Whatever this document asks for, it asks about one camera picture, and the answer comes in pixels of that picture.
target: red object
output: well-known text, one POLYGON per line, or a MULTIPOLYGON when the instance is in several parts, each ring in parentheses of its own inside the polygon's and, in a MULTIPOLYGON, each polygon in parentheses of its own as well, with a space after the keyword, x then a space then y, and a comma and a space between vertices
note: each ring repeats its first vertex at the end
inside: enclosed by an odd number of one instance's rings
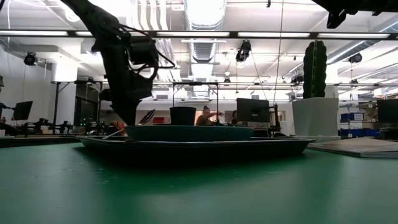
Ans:
POLYGON ((154 124, 164 124, 164 120, 165 120, 164 117, 154 117, 153 123, 154 124))

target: desk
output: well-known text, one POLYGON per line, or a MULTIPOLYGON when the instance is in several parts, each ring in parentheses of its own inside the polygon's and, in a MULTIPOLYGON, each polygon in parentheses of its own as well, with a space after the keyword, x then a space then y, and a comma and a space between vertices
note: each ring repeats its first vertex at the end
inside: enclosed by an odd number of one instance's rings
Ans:
POLYGON ((1 223, 398 223, 398 162, 306 150, 156 171, 80 143, 0 149, 1 223))

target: person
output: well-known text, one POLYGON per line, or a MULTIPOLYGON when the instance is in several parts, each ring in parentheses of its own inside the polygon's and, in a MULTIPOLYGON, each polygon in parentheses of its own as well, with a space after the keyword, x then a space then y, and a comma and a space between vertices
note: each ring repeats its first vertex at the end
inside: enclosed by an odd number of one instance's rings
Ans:
POLYGON ((232 121, 231 121, 231 124, 232 124, 232 125, 237 125, 237 124, 238 124, 238 114, 237 114, 237 111, 236 111, 236 110, 234 110, 234 111, 232 112, 232 121))
POLYGON ((221 112, 210 112, 209 107, 207 107, 207 106, 203 107, 203 114, 198 117, 196 125, 197 126, 215 125, 216 123, 214 121, 210 121, 210 118, 212 116, 217 115, 217 113, 218 113, 218 116, 224 116, 224 114, 221 112))

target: security camera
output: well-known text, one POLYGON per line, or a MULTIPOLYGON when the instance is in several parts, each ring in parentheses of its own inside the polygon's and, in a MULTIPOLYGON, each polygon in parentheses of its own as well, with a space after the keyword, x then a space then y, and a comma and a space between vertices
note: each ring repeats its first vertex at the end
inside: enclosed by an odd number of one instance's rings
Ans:
POLYGON ((38 64, 38 62, 39 60, 37 59, 35 52, 28 52, 24 59, 25 65, 28 66, 35 66, 38 64))

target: black monitor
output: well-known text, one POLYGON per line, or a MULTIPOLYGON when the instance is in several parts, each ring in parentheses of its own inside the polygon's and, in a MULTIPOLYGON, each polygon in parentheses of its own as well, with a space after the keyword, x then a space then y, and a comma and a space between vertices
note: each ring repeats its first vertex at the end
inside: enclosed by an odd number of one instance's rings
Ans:
POLYGON ((33 101, 17 103, 14 108, 14 121, 23 121, 29 119, 30 109, 32 109, 33 101))
POLYGON ((377 113, 380 123, 398 123, 398 99, 378 100, 377 113))
POLYGON ((269 123, 269 101, 254 99, 236 99, 238 121, 269 123))

